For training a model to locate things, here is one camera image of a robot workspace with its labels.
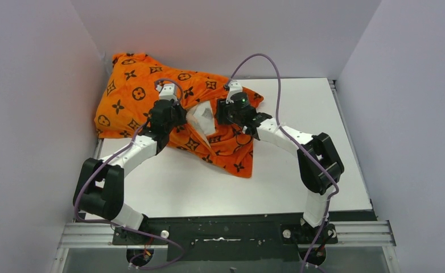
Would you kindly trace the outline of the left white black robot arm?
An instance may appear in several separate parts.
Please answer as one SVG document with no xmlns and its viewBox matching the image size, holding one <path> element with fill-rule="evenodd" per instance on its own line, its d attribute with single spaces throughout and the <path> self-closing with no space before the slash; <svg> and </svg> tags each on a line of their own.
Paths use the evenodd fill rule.
<svg viewBox="0 0 445 273">
<path fill-rule="evenodd" d="M 103 159 L 87 159 L 81 168 L 73 197 L 74 213 L 82 221 L 83 211 L 100 217 L 99 223 L 127 229 L 136 243 L 148 239 L 146 215 L 125 203 L 125 177 L 145 160 L 158 155 L 168 144 L 170 133 L 185 124 L 186 111 L 175 100 L 157 100 L 148 120 L 137 128 L 129 144 Z"/>
</svg>

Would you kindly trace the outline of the white pillow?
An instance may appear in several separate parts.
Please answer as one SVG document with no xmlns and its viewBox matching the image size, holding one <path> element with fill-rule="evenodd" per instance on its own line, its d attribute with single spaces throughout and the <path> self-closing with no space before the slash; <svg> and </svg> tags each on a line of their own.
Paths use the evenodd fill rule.
<svg viewBox="0 0 445 273">
<path fill-rule="evenodd" d="M 197 135 L 209 144 L 208 137 L 216 133 L 215 117 L 209 101 L 201 102 L 187 111 L 187 122 L 195 129 Z"/>
</svg>

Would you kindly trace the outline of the orange patterned pillowcase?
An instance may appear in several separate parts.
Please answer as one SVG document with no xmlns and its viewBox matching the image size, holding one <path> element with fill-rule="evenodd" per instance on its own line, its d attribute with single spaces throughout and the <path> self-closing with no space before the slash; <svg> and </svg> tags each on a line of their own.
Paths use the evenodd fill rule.
<svg viewBox="0 0 445 273">
<path fill-rule="evenodd" d="M 145 53 L 113 55 L 112 74 L 96 110 L 94 122 L 100 138 L 129 138 L 150 117 L 150 109 L 159 98 L 154 83 L 176 81 L 182 107 L 190 110 L 208 106 L 215 115 L 217 101 L 225 99 L 228 78 L 201 71 L 166 66 Z M 190 152 L 201 160 L 228 173 L 250 178 L 253 173 L 253 139 L 237 125 L 213 121 L 208 133 L 186 123 L 175 127 L 168 146 Z"/>
</svg>

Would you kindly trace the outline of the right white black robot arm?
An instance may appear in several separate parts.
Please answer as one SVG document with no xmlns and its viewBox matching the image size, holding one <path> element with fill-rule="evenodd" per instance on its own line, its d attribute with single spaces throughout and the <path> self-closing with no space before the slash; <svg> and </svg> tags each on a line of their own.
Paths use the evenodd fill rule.
<svg viewBox="0 0 445 273">
<path fill-rule="evenodd" d="M 324 235 L 329 199 L 339 192 L 337 185 L 344 165 L 326 133 L 312 135 L 279 124 L 271 115 L 258 112 L 244 92 L 217 102 L 216 119 L 225 125 L 237 125 L 242 133 L 271 143 L 298 160 L 299 173 L 308 190 L 301 227 L 304 240 L 317 242 Z"/>
</svg>

